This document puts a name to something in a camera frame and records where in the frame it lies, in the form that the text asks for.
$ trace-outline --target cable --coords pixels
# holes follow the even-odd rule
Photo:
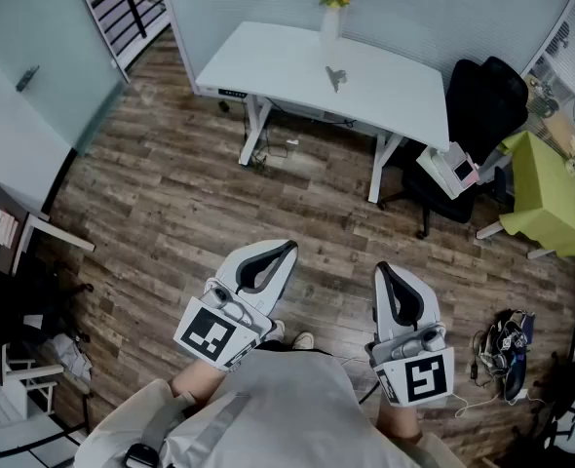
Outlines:
[[[358,359],[357,357],[351,357],[350,359],[346,359],[340,366],[343,368],[345,364],[348,364],[348,363],[353,362],[353,361],[358,362],[358,363],[366,363],[367,364],[366,361],[362,361],[361,359]]]
[[[477,408],[478,406],[484,406],[485,404],[490,404],[490,403],[492,403],[492,402],[495,401],[498,397],[500,397],[500,394],[496,395],[493,399],[490,399],[490,400],[488,400],[488,401],[480,402],[480,403],[478,403],[478,404],[471,404],[471,405],[470,405],[469,402],[467,402],[465,399],[463,399],[463,397],[459,397],[459,396],[456,395],[456,394],[452,394],[452,396],[453,396],[453,397],[456,397],[459,401],[463,401],[463,402],[465,403],[465,407],[459,409],[457,412],[454,413],[454,417],[459,418],[459,417],[461,417],[463,414],[465,414],[465,411],[466,411],[466,410],[470,410],[471,408]]]
[[[485,332],[486,332],[485,330],[476,331],[476,332],[474,333],[474,336],[472,337],[472,353],[474,354],[474,366],[476,366],[476,368],[477,368],[477,373],[478,373],[478,365],[479,365],[479,363],[478,363],[478,360],[476,359],[476,355],[478,354],[478,352],[477,352],[477,350],[476,350],[476,337],[477,337],[480,333],[485,333]],[[494,379],[496,379],[496,378],[501,378],[501,377],[503,377],[503,376],[506,375],[506,373],[505,373],[505,372],[502,372],[501,370],[499,370],[499,371],[501,371],[500,374],[494,374],[494,373],[489,369],[489,367],[487,366],[487,364],[486,364],[482,359],[480,359],[480,361],[482,362],[482,365],[484,366],[484,372],[486,372],[489,376],[491,376],[491,378],[488,379],[488,380],[486,380],[484,383],[480,383],[480,384],[478,383],[477,379],[474,378],[474,384],[475,384],[477,387],[484,388],[484,387],[486,387],[488,384],[492,383]]]
[[[541,399],[533,399],[529,395],[526,395],[525,397],[521,397],[519,399],[512,399],[511,401],[506,401],[506,402],[509,403],[509,406],[514,406],[517,402],[522,401],[524,399],[527,399],[530,402],[540,402],[540,403],[544,404],[545,406],[548,404],[547,402],[545,402]]]
[[[375,384],[372,388],[370,388],[369,392],[367,392],[367,393],[362,397],[362,399],[359,401],[359,404],[361,405],[361,404],[363,404],[367,399],[369,399],[369,396],[374,393],[374,391],[379,387],[379,385],[380,385],[380,382],[379,382],[379,381],[376,381],[376,384]]]
[[[243,130],[244,130],[244,143],[247,143],[247,110],[245,107],[245,102],[243,100],[241,100],[242,103],[242,109],[243,109],[243,118],[242,118],[242,125],[243,125]],[[267,151],[267,153],[270,156],[275,156],[278,158],[286,158],[288,156],[288,147],[284,144],[271,144],[270,140],[268,139],[268,124],[270,123],[270,120],[267,119],[266,121],[266,128],[264,129],[263,132],[263,138],[262,140],[266,140],[265,145],[261,145],[261,147],[259,147],[256,151],[253,151],[250,154],[250,159],[251,159],[251,163],[250,165],[252,166],[253,170],[255,172],[258,172],[260,174],[262,174],[264,172],[264,170],[266,170],[266,158],[267,156],[264,156],[263,158],[259,157],[259,154],[265,149]],[[282,147],[283,150],[286,152],[285,154],[273,154],[272,152],[272,147],[273,145],[275,147]]]
[[[32,452],[31,450],[29,450],[28,452],[29,452],[30,454],[32,454],[32,457],[33,457],[34,459],[36,459],[39,463],[41,463],[43,466],[45,466],[45,468],[49,468],[49,466],[47,466],[47,465],[43,462],[43,460],[42,460],[40,457],[38,457],[34,452]]]
[[[285,111],[282,107],[280,107],[276,102],[274,102],[271,98],[268,98],[268,100],[270,100],[270,103],[272,105],[274,105],[277,109],[279,109],[281,112],[283,113],[287,113],[287,111]],[[317,122],[317,123],[323,123],[324,125],[345,125],[346,128],[352,129],[355,126],[355,122],[357,120],[347,120],[346,118],[344,118],[344,121],[323,121],[323,120],[316,120],[313,119],[313,122]]]

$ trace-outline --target sneaker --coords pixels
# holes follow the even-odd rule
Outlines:
[[[293,350],[312,350],[314,348],[314,336],[304,331],[299,334],[291,345]]]
[[[270,331],[268,334],[266,334],[264,341],[276,340],[279,341],[280,343],[283,343],[284,336],[286,336],[286,323],[284,323],[280,319],[277,319],[275,321],[275,324],[277,325],[277,327],[274,328],[272,331]]]

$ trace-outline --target black chair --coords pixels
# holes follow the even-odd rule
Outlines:
[[[0,348],[11,342],[26,342],[39,346],[61,332],[73,339],[89,342],[90,338],[78,328],[68,309],[71,298],[91,285],[79,285],[61,290],[58,273],[48,272],[36,258],[21,260],[16,277],[0,272]],[[23,323],[26,315],[43,316],[40,329]]]
[[[527,99],[528,89],[523,80],[500,59],[489,58],[482,66],[467,59],[459,60],[445,96],[450,140],[458,142],[475,163],[482,165],[491,151],[525,122]],[[407,143],[403,159],[410,163],[402,174],[403,191],[378,202],[381,210],[385,210],[386,203],[400,199],[420,203],[424,230],[417,233],[419,239],[429,235],[431,210],[467,223],[479,194],[493,193],[501,202],[506,199],[504,172],[496,169],[492,182],[473,185],[451,200],[415,161],[424,148],[425,145],[419,142]]]

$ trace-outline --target white shirt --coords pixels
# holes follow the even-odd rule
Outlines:
[[[171,399],[164,380],[134,394],[80,446],[76,468],[121,466]],[[204,409],[174,426],[160,457],[177,468],[419,468],[362,414],[339,363],[313,352],[250,352]]]

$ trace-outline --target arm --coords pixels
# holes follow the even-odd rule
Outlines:
[[[169,385],[174,397],[188,392],[197,404],[204,404],[220,386],[226,375],[225,371],[218,370],[205,361],[197,359],[174,377]]]
[[[388,439],[403,439],[412,444],[422,438],[422,431],[417,421],[417,409],[392,408],[384,393],[381,394],[376,429]]]

